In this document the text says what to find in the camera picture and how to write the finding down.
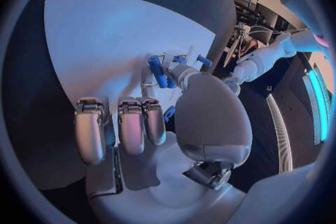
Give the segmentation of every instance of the white curved panel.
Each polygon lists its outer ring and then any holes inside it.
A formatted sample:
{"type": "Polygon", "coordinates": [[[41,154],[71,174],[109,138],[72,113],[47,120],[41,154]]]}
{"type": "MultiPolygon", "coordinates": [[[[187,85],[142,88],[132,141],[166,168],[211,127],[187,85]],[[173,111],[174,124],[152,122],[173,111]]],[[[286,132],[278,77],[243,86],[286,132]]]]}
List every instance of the white curved panel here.
{"type": "MultiPolygon", "coordinates": [[[[206,56],[214,39],[198,23],[140,0],[46,0],[44,24],[54,69],[71,103],[107,95],[114,115],[119,96],[141,96],[147,54],[189,52],[188,64],[200,68],[196,57],[206,56]]],[[[154,92],[163,111],[180,96],[178,89],[154,92]]]]}

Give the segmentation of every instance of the cyan light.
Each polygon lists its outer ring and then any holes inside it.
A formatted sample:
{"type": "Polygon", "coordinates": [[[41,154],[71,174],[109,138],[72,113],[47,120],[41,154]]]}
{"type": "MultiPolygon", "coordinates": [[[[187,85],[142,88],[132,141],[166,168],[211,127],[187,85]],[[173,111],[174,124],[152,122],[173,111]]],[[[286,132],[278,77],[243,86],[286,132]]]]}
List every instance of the cyan light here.
{"type": "Polygon", "coordinates": [[[316,77],[314,70],[308,72],[309,79],[311,81],[312,87],[314,88],[314,93],[316,96],[316,102],[318,104],[319,114],[320,114],[320,124],[321,124],[321,141],[326,139],[328,134],[328,116],[326,103],[324,100],[323,92],[316,77]]]}

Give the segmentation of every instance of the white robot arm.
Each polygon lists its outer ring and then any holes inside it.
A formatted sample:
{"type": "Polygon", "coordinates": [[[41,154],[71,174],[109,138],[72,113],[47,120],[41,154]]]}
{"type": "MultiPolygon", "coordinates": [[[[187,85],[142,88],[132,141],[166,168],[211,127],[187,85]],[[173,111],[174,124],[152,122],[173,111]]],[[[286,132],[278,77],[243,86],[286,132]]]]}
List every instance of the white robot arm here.
{"type": "Polygon", "coordinates": [[[276,40],[266,48],[257,49],[237,61],[237,66],[227,84],[234,81],[238,85],[253,81],[269,71],[279,58],[293,57],[297,52],[323,52],[323,46],[316,41],[310,30],[290,34],[280,34],[276,40]]]}

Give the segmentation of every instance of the blue light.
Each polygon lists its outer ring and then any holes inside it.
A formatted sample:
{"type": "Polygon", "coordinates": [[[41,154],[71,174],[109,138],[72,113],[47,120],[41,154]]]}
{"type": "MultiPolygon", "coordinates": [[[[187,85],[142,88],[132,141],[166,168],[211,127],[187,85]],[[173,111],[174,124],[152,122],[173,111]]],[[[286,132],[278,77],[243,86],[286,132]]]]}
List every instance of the blue light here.
{"type": "Polygon", "coordinates": [[[318,104],[319,115],[320,115],[320,124],[321,124],[321,141],[326,139],[326,135],[328,134],[328,116],[326,103],[324,100],[324,96],[322,93],[322,89],[318,78],[313,70],[308,72],[309,79],[311,81],[312,87],[314,88],[314,93],[316,96],[316,102],[318,104]]]}

